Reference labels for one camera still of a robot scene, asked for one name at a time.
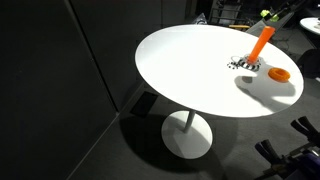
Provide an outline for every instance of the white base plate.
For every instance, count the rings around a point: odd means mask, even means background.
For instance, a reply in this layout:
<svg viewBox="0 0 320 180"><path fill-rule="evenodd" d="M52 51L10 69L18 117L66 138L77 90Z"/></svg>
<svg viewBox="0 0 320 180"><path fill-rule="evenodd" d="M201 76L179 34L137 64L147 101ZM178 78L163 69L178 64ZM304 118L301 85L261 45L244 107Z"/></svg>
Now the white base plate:
<svg viewBox="0 0 320 180"><path fill-rule="evenodd" d="M208 123L195 114L188 133L184 133L189 111L170 114L161 129L162 139L167 148L175 155L185 159L203 156L211 147L212 132Z"/></svg>

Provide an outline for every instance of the table top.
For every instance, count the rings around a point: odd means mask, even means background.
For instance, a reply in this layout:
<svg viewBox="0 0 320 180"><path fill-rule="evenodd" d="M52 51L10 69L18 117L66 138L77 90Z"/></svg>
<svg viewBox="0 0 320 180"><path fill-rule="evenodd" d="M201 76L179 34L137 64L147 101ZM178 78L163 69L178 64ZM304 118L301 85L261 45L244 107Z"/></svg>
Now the table top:
<svg viewBox="0 0 320 180"><path fill-rule="evenodd" d="M300 25L307 29L308 31L311 31L315 34L320 35L320 21L316 17L308 17L300 20Z"/></svg>
<svg viewBox="0 0 320 180"><path fill-rule="evenodd" d="M219 26L181 25L146 37L136 50L136 66L160 94L185 107L226 117L258 117L284 110L302 94L296 64L267 43L258 72L230 62L251 53L258 38ZM291 77L280 83L268 76L271 67Z"/></svg>

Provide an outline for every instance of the dark gray wall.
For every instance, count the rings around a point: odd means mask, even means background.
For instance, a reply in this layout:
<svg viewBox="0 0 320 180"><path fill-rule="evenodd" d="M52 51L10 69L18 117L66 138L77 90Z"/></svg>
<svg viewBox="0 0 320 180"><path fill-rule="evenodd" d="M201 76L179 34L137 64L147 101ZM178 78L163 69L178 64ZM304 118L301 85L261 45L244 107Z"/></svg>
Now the dark gray wall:
<svg viewBox="0 0 320 180"><path fill-rule="evenodd" d="M186 0L72 0L119 110L142 80L135 66L139 42L162 27L182 24Z"/></svg>
<svg viewBox="0 0 320 180"><path fill-rule="evenodd" d="M63 0L1 1L0 22L0 179L66 179L115 110Z"/></svg>

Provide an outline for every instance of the orange object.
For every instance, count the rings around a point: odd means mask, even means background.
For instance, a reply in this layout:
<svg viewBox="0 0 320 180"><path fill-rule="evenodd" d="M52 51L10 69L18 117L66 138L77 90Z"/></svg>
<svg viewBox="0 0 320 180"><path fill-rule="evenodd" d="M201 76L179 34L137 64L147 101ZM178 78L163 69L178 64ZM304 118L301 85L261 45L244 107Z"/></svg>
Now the orange object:
<svg viewBox="0 0 320 180"><path fill-rule="evenodd" d="M290 73L281 68L270 68L268 75L278 82L287 82L290 78Z"/></svg>
<svg viewBox="0 0 320 180"><path fill-rule="evenodd" d="M254 64L257 61L257 58L258 58L262 48L269 41L269 39L273 35L274 31L275 31L275 28L273 28L271 26L264 27L262 33L259 36L259 39L258 39L256 45L254 46L251 54L248 57L248 62L247 62L248 64Z"/></svg>

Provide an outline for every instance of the orange cylinder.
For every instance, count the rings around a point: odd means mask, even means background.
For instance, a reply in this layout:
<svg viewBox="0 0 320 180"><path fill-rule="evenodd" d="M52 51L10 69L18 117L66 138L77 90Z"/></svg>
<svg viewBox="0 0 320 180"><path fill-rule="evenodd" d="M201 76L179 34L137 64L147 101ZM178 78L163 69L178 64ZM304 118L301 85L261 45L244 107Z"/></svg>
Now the orange cylinder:
<svg viewBox="0 0 320 180"><path fill-rule="evenodd" d="M250 55L248 57L247 63L254 64L257 61L257 58L258 58L261 50L263 49L264 45L266 45L266 43L269 41L269 39L273 35L274 31L275 31L275 28L273 28L271 26L264 27L262 33L259 36L259 39L258 39L256 45L254 46L252 52L250 53Z"/></svg>

